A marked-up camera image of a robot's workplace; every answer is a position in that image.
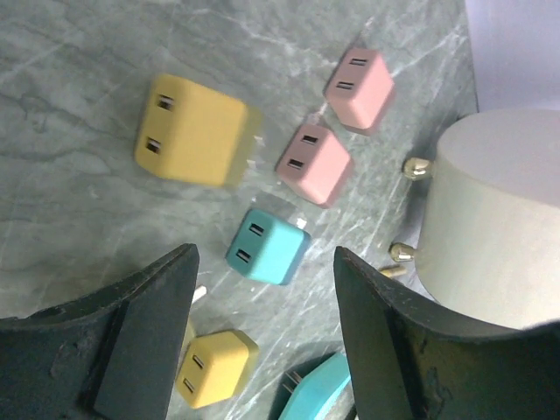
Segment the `teal plug block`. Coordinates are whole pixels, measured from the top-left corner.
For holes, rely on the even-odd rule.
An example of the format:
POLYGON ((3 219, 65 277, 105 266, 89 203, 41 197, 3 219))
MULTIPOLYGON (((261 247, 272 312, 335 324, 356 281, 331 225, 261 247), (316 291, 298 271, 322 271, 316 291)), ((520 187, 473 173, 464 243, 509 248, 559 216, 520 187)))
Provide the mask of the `teal plug block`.
POLYGON ((311 239, 288 221, 251 208, 227 250, 226 261, 250 280, 284 286, 293 278, 311 239))

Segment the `teal triangular socket board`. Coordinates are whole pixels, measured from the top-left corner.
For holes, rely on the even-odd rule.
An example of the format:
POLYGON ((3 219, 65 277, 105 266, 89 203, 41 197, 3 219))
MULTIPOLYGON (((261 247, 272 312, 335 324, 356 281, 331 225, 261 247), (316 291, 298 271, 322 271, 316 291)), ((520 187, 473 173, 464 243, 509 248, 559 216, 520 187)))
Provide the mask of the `teal triangular socket board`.
POLYGON ((307 374, 286 372, 282 386, 285 402, 275 403, 269 419, 326 419, 350 382, 347 357, 330 355, 307 374))

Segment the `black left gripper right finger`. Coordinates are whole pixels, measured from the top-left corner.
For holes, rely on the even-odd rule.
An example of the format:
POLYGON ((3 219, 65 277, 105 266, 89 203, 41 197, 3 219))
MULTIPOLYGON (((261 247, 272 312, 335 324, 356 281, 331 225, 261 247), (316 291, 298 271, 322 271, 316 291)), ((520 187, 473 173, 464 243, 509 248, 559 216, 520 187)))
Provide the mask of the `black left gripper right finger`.
POLYGON ((558 323, 516 331, 467 317, 343 247, 333 272, 359 418, 558 418, 558 323))

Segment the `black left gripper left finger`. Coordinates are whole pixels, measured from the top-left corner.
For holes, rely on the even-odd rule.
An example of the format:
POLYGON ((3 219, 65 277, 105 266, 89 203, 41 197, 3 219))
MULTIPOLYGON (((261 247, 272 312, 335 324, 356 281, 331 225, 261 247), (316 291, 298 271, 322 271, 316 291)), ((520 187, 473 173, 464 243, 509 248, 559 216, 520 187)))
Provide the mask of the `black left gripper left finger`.
POLYGON ((84 297, 4 318, 2 418, 165 418, 199 262, 183 244, 84 297))

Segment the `yellow plug block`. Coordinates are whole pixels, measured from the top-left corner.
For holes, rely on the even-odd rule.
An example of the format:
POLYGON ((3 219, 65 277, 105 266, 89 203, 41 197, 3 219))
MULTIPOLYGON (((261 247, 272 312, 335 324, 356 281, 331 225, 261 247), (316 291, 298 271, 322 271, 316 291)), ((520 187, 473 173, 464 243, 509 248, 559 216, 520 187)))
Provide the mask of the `yellow plug block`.
POLYGON ((176 389, 193 409, 239 395, 253 374, 259 346, 241 330, 226 330, 190 342, 176 389))

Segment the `pink plug block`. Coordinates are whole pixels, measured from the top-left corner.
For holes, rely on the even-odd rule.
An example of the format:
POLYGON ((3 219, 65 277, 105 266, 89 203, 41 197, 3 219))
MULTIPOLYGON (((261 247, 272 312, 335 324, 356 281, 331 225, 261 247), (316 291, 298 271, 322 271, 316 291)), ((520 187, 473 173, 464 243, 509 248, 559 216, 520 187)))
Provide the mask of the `pink plug block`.
POLYGON ((328 128, 301 125, 278 160, 276 175, 297 195, 329 208, 352 174, 354 161, 328 128))
POLYGON ((395 82, 379 52, 347 50, 325 88, 325 98, 348 130, 371 135, 396 92, 395 82))

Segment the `yellow plug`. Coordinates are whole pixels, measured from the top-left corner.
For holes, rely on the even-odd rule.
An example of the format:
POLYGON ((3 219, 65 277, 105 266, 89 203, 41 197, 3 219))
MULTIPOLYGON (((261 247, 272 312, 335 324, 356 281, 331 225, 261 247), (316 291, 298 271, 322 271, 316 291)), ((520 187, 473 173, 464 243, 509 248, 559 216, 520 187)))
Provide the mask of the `yellow plug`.
POLYGON ((249 166, 260 125, 257 108, 161 73, 150 86, 134 158, 161 179, 235 187, 249 166))

